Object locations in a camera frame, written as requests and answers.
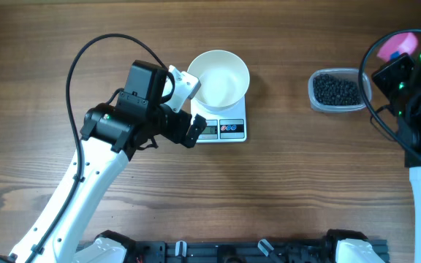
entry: pink object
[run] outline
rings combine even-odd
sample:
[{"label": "pink object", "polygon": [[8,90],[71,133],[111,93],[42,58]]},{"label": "pink object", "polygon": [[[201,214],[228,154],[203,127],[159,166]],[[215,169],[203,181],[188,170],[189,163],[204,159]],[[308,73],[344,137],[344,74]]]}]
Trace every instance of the pink object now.
[{"label": "pink object", "polygon": [[379,49],[378,58],[385,62],[399,57],[402,53],[411,55],[418,46],[418,39],[413,33],[397,34],[387,40]]}]

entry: clear plastic container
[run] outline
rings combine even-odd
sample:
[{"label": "clear plastic container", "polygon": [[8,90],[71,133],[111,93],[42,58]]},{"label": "clear plastic container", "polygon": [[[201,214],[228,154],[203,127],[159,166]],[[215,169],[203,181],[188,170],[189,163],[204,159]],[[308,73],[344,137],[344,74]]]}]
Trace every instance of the clear plastic container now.
[{"label": "clear plastic container", "polygon": [[[337,77],[342,80],[351,80],[358,85],[358,69],[321,69],[313,73],[308,81],[308,95],[310,97],[311,108],[313,110],[322,113],[347,113],[355,110],[361,110],[365,106],[365,103],[349,106],[331,106],[319,103],[314,96],[313,79],[321,74],[329,74],[333,77]],[[371,84],[368,76],[363,73],[363,87],[368,97],[368,101],[371,101]]]}]

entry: wood grain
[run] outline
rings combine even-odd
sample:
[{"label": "wood grain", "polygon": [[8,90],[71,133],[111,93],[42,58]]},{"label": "wood grain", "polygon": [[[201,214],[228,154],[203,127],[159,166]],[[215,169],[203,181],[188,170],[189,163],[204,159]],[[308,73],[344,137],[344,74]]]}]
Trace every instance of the wood grain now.
[{"label": "wood grain", "polygon": [[[111,229],[137,240],[321,237],[329,228],[388,239],[393,262],[412,262],[414,206],[403,151],[366,111],[311,110],[318,70],[357,67],[388,31],[421,27],[421,1],[173,1],[0,6],[0,254],[42,211],[74,152],[64,85],[79,49],[130,34],[166,64],[238,54],[251,72],[249,139],[191,150],[159,138],[138,153],[99,205],[85,240]],[[138,46],[91,47],[72,80],[78,126],[124,85]],[[380,65],[372,60],[371,72]],[[385,103],[373,90],[373,103]]]}]

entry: black beans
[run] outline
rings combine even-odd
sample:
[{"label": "black beans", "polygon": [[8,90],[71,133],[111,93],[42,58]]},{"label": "black beans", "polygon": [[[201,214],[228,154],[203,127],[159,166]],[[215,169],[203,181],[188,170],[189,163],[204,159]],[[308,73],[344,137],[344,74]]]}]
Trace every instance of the black beans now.
[{"label": "black beans", "polygon": [[360,104],[358,86],[350,80],[341,80],[329,74],[313,79],[314,97],[324,105],[349,106]]}]

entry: table surface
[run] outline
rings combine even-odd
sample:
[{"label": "table surface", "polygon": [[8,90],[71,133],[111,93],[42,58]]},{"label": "table surface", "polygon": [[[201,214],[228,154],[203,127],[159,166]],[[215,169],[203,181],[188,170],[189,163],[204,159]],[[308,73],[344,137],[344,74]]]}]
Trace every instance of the table surface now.
[{"label": "table surface", "polygon": [[[239,55],[251,73],[249,138],[186,149],[160,137],[160,147],[138,152],[108,189],[83,240],[106,229],[165,241],[352,229],[387,239],[393,262],[412,262],[414,200],[403,151],[375,131],[366,110],[316,113],[307,92],[314,71],[358,67],[373,41],[406,27],[421,27],[421,1],[0,6],[0,254],[35,222],[74,153],[64,98],[72,59],[90,39],[118,32],[182,70],[207,50]],[[153,62],[123,39],[86,52],[72,79],[78,126],[124,86],[135,59]],[[368,72],[380,64],[372,59]],[[373,88],[373,104],[385,102]]]}]

